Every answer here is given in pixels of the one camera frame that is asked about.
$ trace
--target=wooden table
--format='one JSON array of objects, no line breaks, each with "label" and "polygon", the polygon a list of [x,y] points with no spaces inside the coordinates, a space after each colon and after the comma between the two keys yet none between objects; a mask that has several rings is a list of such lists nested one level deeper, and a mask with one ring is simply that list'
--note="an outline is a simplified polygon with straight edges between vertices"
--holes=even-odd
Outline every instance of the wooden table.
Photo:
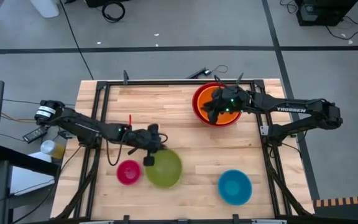
[{"label": "wooden table", "polygon": [[[81,82],[75,106],[77,112],[91,115],[96,82]],[[266,79],[264,82],[268,94],[284,97],[279,79]],[[256,116],[243,113],[236,124],[226,128],[206,126],[196,118],[191,108],[191,97],[198,87],[111,87],[106,122],[127,123],[131,114],[134,129],[158,123],[160,132],[169,136],[166,145],[177,152],[183,161],[183,177],[180,184],[168,190],[157,189],[146,176],[136,185],[121,185],[116,178],[117,167],[108,164],[106,146],[103,145],[92,220],[122,220],[124,215],[130,215],[131,220],[230,219],[232,214],[239,214],[239,218],[274,217]],[[102,96],[99,102],[98,118]],[[290,117],[288,113],[272,113],[272,120],[274,123],[285,124],[290,122]],[[284,142],[297,147],[293,138],[286,138]],[[77,148],[77,140],[68,141],[65,160]],[[115,161],[118,146],[110,144],[109,149],[111,159]],[[129,149],[123,149],[120,161],[133,159],[142,163],[145,151],[139,150],[128,156]],[[299,152],[286,146],[280,147],[279,151],[288,188],[305,209],[314,213]],[[62,172],[51,217],[58,215],[77,191],[83,156],[84,151],[80,151]],[[251,179],[253,194],[245,205],[228,205],[218,194],[219,176],[229,169],[241,170]],[[280,211],[284,213],[283,200],[277,186],[276,191]],[[86,199],[87,192],[83,197],[82,215],[85,214]]]}]

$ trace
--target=blue bowl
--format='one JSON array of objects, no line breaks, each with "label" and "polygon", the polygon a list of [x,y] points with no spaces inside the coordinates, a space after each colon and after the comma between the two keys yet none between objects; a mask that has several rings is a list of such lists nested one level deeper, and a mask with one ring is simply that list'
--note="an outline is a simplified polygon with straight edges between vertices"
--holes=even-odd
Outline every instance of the blue bowl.
[{"label": "blue bowl", "polygon": [[252,184],[245,173],[239,170],[228,170],[218,182],[219,194],[231,205],[243,205],[251,198]]}]

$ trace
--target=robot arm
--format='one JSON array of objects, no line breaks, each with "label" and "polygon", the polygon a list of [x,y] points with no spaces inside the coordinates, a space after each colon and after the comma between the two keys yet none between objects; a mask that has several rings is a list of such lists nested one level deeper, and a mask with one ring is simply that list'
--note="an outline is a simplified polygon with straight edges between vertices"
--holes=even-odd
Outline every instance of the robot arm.
[{"label": "robot arm", "polygon": [[261,127],[262,135],[267,136],[271,145],[281,146],[282,141],[291,134],[314,128],[336,129],[343,123],[339,108],[324,99],[279,99],[268,94],[243,90],[239,85],[227,86],[217,76],[215,80],[220,83],[220,87],[213,92],[212,100],[202,107],[202,110],[208,113],[210,124],[216,124],[219,114],[223,113],[263,114],[279,111],[310,114],[310,117],[283,126],[273,124],[269,127]]},{"label": "robot arm", "polygon": [[161,141],[161,134],[158,133],[157,124],[151,124],[147,130],[132,130],[129,124],[106,124],[66,108],[59,101],[42,100],[35,114],[35,120],[41,126],[58,126],[67,130],[77,136],[80,144],[85,146],[95,147],[97,138],[102,137],[113,144],[134,147],[128,154],[132,154],[137,149],[144,149],[147,151],[145,166],[154,165],[154,158],[151,155],[165,147]]}]

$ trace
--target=orange striped tape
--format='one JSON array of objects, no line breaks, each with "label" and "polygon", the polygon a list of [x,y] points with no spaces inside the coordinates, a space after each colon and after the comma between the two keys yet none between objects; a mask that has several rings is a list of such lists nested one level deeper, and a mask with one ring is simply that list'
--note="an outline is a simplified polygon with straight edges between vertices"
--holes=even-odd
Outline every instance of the orange striped tape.
[{"label": "orange striped tape", "polygon": [[334,198],[334,199],[313,201],[313,205],[315,207],[332,207],[332,206],[357,205],[357,204],[358,204],[358,197]]}]

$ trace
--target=gray floor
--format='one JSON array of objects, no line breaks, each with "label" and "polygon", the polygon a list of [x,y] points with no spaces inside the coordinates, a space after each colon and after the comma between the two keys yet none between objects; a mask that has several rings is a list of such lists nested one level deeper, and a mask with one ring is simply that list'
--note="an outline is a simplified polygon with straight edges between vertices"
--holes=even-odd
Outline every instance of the gray floor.
[{"label": "gray floor", "polygon": [[[272,46],[261,0],[131,0],[124,3],[122,22],[109,24],[83,1],[67,4],[68,17],[80,47],[154,47],[197,45]],[[324,27],[300,27],[278,0],[268,0],[281,46],[348,46],[331,37]],[[358,21],[358,3],[349,13]],[[351,35],[358,26],[342,23],[337,35]],[[358,36],[353,44],[358,45]],[[29,1],[4,0],[0,8],[0,49],[75,48],[61,10],[44,19]],[[344,124],[334,131],[314,130],[306,137],[320,198],[358,195],[358,51],[283,52],[296,98],[326,98],[342,109]],[[122,71],[131,78],[184,78],[201,67],[227,65],[224,78],[281,78],[273,51],[186,51],[86,53],[95,79],[117,79]],[[81,80],[90,76],[77,53],[0,55],[0,80],[4,97],[38,102],[42,99],[74,103]],[[3,111],[15,118],[31,118],[36,105],[4,102]],[[35,125],[2,120],[1,133],[15,137]],[[55,130],[46,137],[54,137]],[[40,141],[24,144],[0,137],[0,144],[26,154],[39,150]],[[32,204],[18,208],[15,218],[28,212],[46,191],[32,197]],[[48,200],[23,222],[46,220]]]}]

